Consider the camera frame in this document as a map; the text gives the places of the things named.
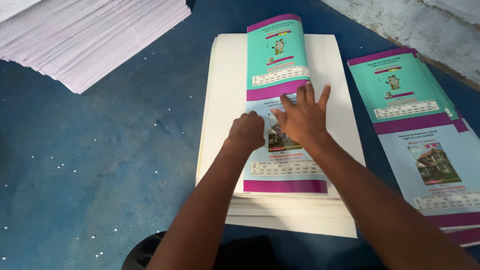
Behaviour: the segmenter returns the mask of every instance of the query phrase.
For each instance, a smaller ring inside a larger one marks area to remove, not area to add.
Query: paper sheet
[[[227,138],[231,123],[245,112],[247,76],[247,35],[221,34],[216,40],[216,56],[212,70],[208,100],[208,116],[203,129],[204,137],[197,183],[206,173]],[[327,130],[335,141],[355,160],[365,166],[357,123],[348,92],[340,52],[333,35],[305,35],[315,98],[326,83],[332,85],[327,105]],[[235,193],[243,192],[243,175]],[[329,184],[329,196],[339,197]]]

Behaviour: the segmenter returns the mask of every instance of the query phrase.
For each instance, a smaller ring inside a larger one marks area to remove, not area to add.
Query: ruled paper stack
[[[0,3],[0,59],[79,94],[191,13],[185,0],[14,2]]]

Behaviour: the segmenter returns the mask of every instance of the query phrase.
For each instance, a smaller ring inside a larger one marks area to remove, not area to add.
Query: stack of paper
[[[393,49],[348,65],[405,200],[446,232],[478,227],[480,139],[418,52]],[[452,235],[480,241],[478,229]]]
[[[305,35],[304,40],[316,98],[320,97],[325,84],[332,85],[327,130],[343,149],[364,165],[336,39],[333,35]],[[214,40],[210,57],[197,183],[219,152],[233,120],[246,111],[246,100],[247,34],[219,35]],[[245,169],[251,169],[251,162]],[[328,179],[325,179],[326,193],[317,194],[244,191],[243,180],[244,173],[235,188],[226,223],[357,237],[355,222]]]
[[[185,0],[6,0],[0,57],[82,93],[188,15]]]

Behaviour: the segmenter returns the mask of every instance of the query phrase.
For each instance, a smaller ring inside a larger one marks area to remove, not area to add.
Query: cartoon children illustration
[[[283,45],[286,44],[286,42],[283,42],[283,38],[280,40],[280,53],[283,53]]]
[[[275,41],[275,47],[272,47],[272,49],[275,49],[275,55],[280,54],[280,44],[278,41]]]
[[[396,89],[396,86],[395,86],[395,81],[393,80],[392,77],[388,77],[388,82],[385,82],[386,84],[390,84],[390,87],[392,88],[392,90],[395,90]]]
[[[395,83],[395,87],[396,87],[397,89],[400,89],[400,85],[399,85],[399,84],[400,84],[400,79],[397,79],[397,78],[396,78],[396,75],[392,75],[392,80],[393,80],[393,82]]]

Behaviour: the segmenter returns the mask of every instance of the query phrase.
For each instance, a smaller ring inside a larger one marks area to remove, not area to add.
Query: finger
[[[302,104],[305,101],[305,86],[297,88],[297,104]]]
[[[280,128],[284,130],[285,124],[287,123],[286,114],[279,109],[271,109],[270,111],[275,115],[276,120],[280,124]]]
[[[322,94],[320,95],[320,99],[318,100],[317,106],[319,109],[323,111],[326,111],[327,109],[327,101],[328,101],[328,98],[330,97],[331,89],[332,87],[330,86],[330,84],[326,84]]]
[[[315,91],[313,90],[313,85],[311,81],[308,81],[305,84],[305,92],[306,92],[306,98],[307,102],[314,104],[315,103]]]
[[[288,111],[293,106],[293,103],[285,95],[280,96],[280,101],[282,102],[282,105],[286,111]]]

